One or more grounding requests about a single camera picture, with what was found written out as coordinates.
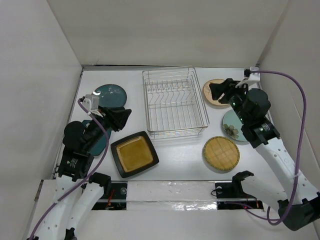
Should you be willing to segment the beige floral round plate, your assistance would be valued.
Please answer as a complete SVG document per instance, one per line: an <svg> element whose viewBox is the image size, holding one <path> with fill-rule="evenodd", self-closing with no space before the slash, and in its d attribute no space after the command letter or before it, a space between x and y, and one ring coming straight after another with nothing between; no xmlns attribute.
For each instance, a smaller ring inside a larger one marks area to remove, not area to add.
<svg viewBox="0 0 320 240"><path fill-rule="evenodd" d="M210 89L210 84L221 84L223 82L224 82L224 79L211 79L211 80L207 81L204 84L203 88L202 88L203 96L204 96L206 102L211 107L218 108L218 109L223 109L223 108L227 108L227 107L230 106L228 103L227 104L222 104L218 100L213 100L212 99L212 93L211 93L211 89Z"/></svg>

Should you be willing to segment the light green flower plate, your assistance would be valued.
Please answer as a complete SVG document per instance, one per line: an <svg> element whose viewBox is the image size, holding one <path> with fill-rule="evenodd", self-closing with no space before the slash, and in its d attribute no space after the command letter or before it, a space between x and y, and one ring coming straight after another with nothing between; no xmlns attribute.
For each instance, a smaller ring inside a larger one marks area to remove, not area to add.
<svg viewBox="0 0 320 240"><path fill-rule="evenodd" d="M247 143L248 141L241 130L242 125L242 122L233 110L226 112L222 118L222 128L225 133L235 141Z"/></svg>

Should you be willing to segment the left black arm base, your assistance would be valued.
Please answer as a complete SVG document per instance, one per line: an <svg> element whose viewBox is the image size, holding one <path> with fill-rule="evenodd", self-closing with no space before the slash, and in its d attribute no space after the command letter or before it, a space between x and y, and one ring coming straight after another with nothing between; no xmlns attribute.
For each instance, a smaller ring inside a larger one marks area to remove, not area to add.
<svg viewBox="0 0 320 240"><path fill-rule="evenodd" d="M110 191L105 193L93 206L92 210L126 210L127 209L127 181L112 181Z"/></svg>

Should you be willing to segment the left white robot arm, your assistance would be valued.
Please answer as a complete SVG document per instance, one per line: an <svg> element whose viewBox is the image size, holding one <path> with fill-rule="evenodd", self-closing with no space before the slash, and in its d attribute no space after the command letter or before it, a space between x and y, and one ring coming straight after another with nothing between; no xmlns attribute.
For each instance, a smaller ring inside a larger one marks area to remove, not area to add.
<svg viewBox="0 0 320 240"><path fill-rule="evenodd" d="M110 176L91 168L90 153L100 138L109 140L107 131L124 128L131 114L124 107L99 108L90 111L88 126L80 121L68 123L64 129L64 150L55 179L52 203L36 223L31 240L75 240L86 217L100 198L111 194Z"/></svg>

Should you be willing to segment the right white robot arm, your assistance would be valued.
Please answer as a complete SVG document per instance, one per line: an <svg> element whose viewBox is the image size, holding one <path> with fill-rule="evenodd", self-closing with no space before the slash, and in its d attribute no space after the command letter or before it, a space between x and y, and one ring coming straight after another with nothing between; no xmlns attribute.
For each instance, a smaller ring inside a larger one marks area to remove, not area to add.
<svg viewBox="0 0 320 240"><path fill-rule="evenodd" d="M312 185L293 160L275 126L267 119L271 107L268 95L261 89L231 78L209 84L211 97L229 104L242 123L246 140L267 162L282 188L259 180L243 171L232 178L231 191L237 197L254 196L274 209L283 224L297 231L320 218L320 191Z"/></svg>

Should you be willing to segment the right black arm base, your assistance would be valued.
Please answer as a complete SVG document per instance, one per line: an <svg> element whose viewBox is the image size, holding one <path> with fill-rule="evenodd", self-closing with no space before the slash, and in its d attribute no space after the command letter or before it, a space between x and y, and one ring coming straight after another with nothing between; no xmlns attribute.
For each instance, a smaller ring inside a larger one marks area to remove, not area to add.
<svg viewBox="0 0 320 240"><path fill-rule="evenodd" d="M262 201L233 189L231 182L215 182L210 194L216 198L218 210L264 210Z"/></svg>

